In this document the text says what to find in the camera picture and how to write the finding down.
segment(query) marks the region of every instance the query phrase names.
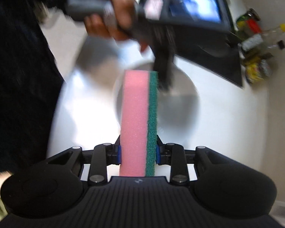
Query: logo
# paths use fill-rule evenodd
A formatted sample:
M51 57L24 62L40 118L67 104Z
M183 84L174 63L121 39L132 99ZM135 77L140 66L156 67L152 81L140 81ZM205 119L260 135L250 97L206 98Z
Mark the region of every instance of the logo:
M134 182L136 182L137 184L140 184L140 183L143 182L143 180L141 180L141 179L136 179Z

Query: pink sponge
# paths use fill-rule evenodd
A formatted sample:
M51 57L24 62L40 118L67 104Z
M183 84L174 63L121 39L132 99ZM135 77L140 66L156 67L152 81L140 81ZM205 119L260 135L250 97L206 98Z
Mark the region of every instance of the pink sponge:
M149 72L127 70L123 86L120 176L145 176L148 108Z

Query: ribbed black surface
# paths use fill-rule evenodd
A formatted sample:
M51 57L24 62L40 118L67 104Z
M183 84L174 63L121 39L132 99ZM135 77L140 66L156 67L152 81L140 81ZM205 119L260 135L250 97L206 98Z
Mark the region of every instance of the ribbed black surface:
M236 220L213 214L187 188L172 186L165 177L113 177L105 186L90 188L77 206L61 215L29 219L10 214L0 223L0 228L7 227L281 228L268 215Z

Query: sponge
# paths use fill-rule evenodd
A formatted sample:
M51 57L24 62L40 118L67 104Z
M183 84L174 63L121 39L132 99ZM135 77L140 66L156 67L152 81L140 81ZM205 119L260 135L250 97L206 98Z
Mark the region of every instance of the sponge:
M123 85L120 176L154 176L157 73L127 70Z
M157 144L157 72L150 72L146 176L154 176Z

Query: gray handle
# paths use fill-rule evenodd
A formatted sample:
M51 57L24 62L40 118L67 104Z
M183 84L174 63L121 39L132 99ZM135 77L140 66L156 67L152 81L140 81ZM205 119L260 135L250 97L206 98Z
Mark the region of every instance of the gray handle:
M145 11L142 6L135 4L135 13L132 18L132 26L128 30L122 29L115 17L114 9L110 0L66 0L65 9L74 21L82 22L86 16L98 14L102 17L106 26L116 27L137 41L144 41L151 45L152 36Z
M86 16L98 14L104 17L105 7L109 0L66 0L66 12L74 21L84 21Z

